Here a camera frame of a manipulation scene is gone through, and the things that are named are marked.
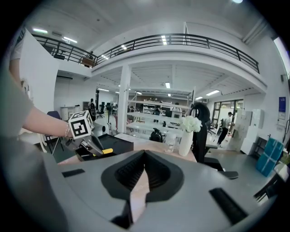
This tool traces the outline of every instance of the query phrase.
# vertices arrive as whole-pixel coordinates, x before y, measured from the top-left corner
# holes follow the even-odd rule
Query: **white vase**
[[[178,153],[181,156],[187,156],[187,154],[189,153],[189,149],[192,144],[192,138],[193,131],[188,133],[186,132],[186,130],[184,130],[178,150]]]

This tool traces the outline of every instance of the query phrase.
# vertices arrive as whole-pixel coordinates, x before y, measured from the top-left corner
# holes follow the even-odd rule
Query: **black tray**
[[[123,154],[125,152],[134,150],[134,143],[129,142],[129,141],[122,140],[108,134],[101,135],[98,138],[101,144],[103,145],[104,149],[112,148],[113,152],[102,155],[102,156],[93,156],[86,149],[80,148],[76,151],[77,157],[79,158],[80,161],[103,159],[106,157],[115,156],[115,155]]]

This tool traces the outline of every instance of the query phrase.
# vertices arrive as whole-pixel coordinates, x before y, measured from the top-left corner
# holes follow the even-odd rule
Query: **blue box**
[[[273,138],[269,138],[264,153],[257,161],[256,169],[267,177],[274,169],[277,160],[282,154],[283,148],[284,146],[282,143]]]

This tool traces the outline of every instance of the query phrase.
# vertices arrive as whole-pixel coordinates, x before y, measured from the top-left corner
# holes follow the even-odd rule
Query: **bracelet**
[[[66,128],[66,130],[65,130],[64,137],[67,138],[68,133],[69,133],[69,130],[70,130],[70,127],[69,127],[69,124],[67,124],[67,128]]]

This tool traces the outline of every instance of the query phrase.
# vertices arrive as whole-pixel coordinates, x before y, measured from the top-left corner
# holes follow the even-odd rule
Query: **white flower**
[[[183,117],[181,119],[181,127],[189,132],[199,132],[202,127],[201,121],[191,115]]]

